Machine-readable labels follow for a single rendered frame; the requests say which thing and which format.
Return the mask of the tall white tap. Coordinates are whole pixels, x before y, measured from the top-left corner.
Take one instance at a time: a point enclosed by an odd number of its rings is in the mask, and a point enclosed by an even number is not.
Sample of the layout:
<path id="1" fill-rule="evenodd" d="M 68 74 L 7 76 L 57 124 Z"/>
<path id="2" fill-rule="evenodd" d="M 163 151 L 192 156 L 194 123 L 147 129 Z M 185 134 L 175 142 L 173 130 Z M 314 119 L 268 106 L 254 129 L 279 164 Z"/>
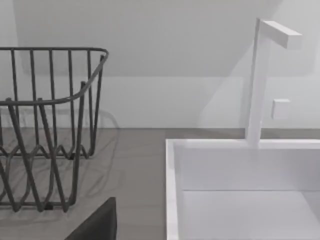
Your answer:
<path id="1" fill-rule="evenodd" d="M 299 50 L 303 34 L 274 20 L 256 19 L 250 73 L 248 122 L 245 140 L 248 145 L 259 146 L 262 132 L 263 106 L 268 78 L 271 43 L 286 50 Z"/>

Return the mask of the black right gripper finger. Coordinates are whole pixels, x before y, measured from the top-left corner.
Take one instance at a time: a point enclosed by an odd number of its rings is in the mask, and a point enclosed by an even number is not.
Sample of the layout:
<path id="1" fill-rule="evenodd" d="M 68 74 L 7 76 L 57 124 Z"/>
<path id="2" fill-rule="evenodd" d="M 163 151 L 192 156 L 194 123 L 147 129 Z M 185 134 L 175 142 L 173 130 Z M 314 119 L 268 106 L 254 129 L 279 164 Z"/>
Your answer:
<path id="1" fill-rule="evenodd" d="M 64 240 L 117 240 L 117 202 L 109 197 Z"/>

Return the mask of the white sink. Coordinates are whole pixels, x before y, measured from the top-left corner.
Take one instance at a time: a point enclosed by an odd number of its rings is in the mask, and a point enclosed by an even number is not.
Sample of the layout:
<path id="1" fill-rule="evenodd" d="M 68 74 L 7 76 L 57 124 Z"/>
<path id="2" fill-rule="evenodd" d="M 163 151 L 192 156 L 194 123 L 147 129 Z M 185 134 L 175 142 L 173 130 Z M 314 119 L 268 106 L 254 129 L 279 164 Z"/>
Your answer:
<path id="1" fill-rule="evenodd" d="M 166 240 L 320 240 L 320 140 L 167 139 Z"/>

